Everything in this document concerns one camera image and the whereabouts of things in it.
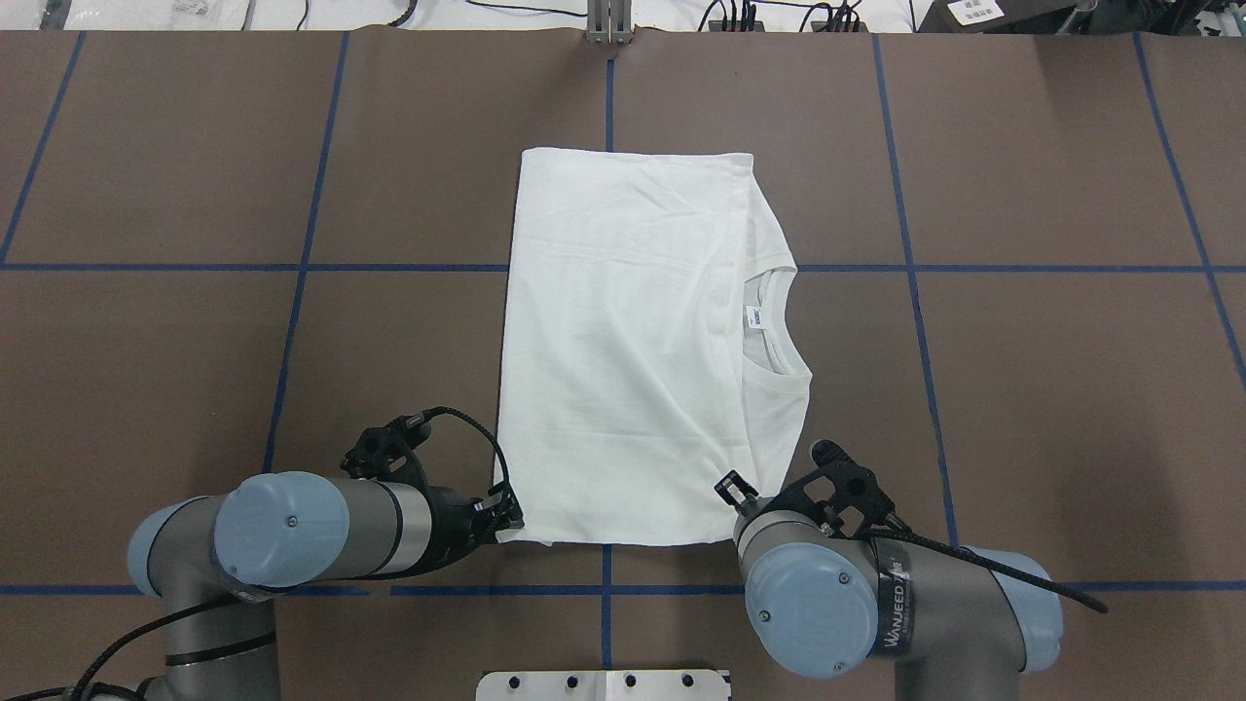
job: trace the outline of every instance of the white metal plate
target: white metal plate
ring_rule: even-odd
[[[476,701],[730,701],[730,679],[716,670],[490,672]]]

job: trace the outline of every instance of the white sticker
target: white sticker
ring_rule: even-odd
[[[989,22],[1004,16],[1004,11],[999,9],[999,5],[996,5],[996,0],[959,0],[958,2],[948,2],[947,9],[952,11],[952,16],[961,22],[961,26]]]
[[[183,15],[206,17],[211,10],[212,4],[208,0],[173,0],[173,11]]]

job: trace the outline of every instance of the gray joint cap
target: gray joint cap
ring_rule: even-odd
[[[310,473],[262,474],[226,497],[212,545],[243,584],[289,588],[315,580],[341,554],[350,509],[328,479]]]
[[[860,665],[878,630],[877,601],[861,570],[811,543],[787,543],[761,555],[749,570],[744,606],[766,652],[811,679]]]

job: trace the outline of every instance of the brown table surface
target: brown table surface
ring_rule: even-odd
[[[358,433],[491,421],[520,153],[749,151],[801,264],[802,446],[1065,604],[1028,700],[1246,695],[1246,42],[1153,36],[0,34],[0,694],[159,614],[159,507],[335,476]],[[481,493],[478,437],[434,481]],[[797,456],[792,474],[809,466]],[[787,674],[730,547],[508,545],[278,605],[289,699],[471,699],[482,671]],[[161,639],[101,679],[161,671]]]

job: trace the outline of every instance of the metal clamp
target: metal clamp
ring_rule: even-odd
[[[588,0],[589,44],[632,42],[632,0]]]

